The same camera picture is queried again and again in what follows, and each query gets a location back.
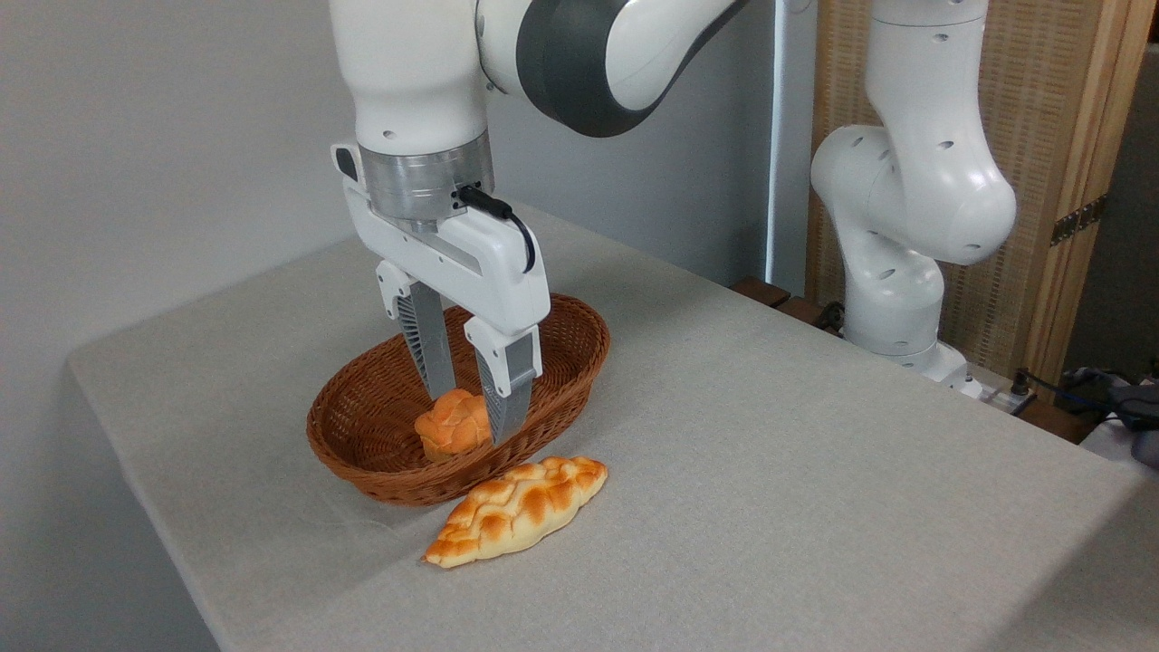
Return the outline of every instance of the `toy bread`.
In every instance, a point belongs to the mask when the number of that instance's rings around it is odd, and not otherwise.
[[[487,403],[458,388],[435,402],[435,409],[415,420],[423,453],[431,462],[443,462],[481,445],[490,445]]]
[[[607,479],[586,457],[547,457],[480,483],[446,519],[423,562],[452,569],[526,550],[571,522]]]

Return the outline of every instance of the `metal hinge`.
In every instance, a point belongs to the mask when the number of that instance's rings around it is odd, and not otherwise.
[[[1050,234],[1050,246],[1054,247],[1059,242],[1069,240],[1076,233],[1102,219],[1106,207],[1107,195],[1103,195],[1056,221],[1055,230]]]

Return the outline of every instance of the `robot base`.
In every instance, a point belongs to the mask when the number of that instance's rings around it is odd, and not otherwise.
[[[983,387],[970,375],[965,357],[942,343],[916,356],[883,356],[885,360],[918,372],[935,383],[957,390],[970,398],[981,398]]]

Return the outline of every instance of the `woven panel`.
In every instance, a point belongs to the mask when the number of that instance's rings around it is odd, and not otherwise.
[[[881,124],[863,87],[869,0],[821,3],[814,145],[845,124]],[[1019,214],[990,258],[942,264],[941,339],[971,362],[1011,374],[1020,365],[1041,269],[1058,205],[1100,5],[1089,0],[990,3],[979,102],[994,159],[1014,186]],[[809,298],[840,300],[844,278],[837,235],[819,200],[809,225]]]

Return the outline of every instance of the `basket rim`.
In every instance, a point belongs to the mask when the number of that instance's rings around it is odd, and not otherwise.
[[[592,357],[591,365],[585,367],[581,374],[564,383],[561,390],[553,394],[548,401],[542,402],[537,406],[535,412],[538,419],[525,423],[519,433],[511,435],[496,447],[480,447],[475,450],[457,455],[443,462],[430,462],[423,467],[402,469],[399,471],[372,471],[351,464],[343,457],[338,456],[321,432],[322,416],[329,410],[331,403],[337,400],[337,397],[342,396],[343,390],[349,386],[350,378],[355,374],[358,365],[382,347],[389,346],[393,340],[400,337],[396,335],[347,362],[319,391],[313,405],[306,415],[306,434],[315,456],[318,456],[319,460],[336,476],[353,483],[356,486],[358,486],[359,483],[365,482],[389,482],[394,485],[394,488],[392,488],[392,492],[399,493],[436,484],[440,479],[444,479],[442,477],[450,477],[465,469],[484,463],[487,457],[497,456],[500,452],[506,448],[516,447],[519,441],[519,437],[523,433],[535,427],[539,422],[549,417],[556,408],[574,401],[577,395],[586,395],[590,393],[591,386],[595,382],[596,376],[599,375],[599,372],[607,359],[607,354],[611,351],[611,334],[607,329],[607,323],[595,308],[583,300],[568,294],[553,292],[551,294],[551,300],[553,310],[559,303],[569,303],[571,308],[575,308],[573,312],[578,312],[582,315],[582,318],[592,325],[592,332],[597,338],[596,356]],[[450,315],[452,310],[461,310],[466,314],[471,314],[465,308],[457,305],[447,308],[445,314]]]

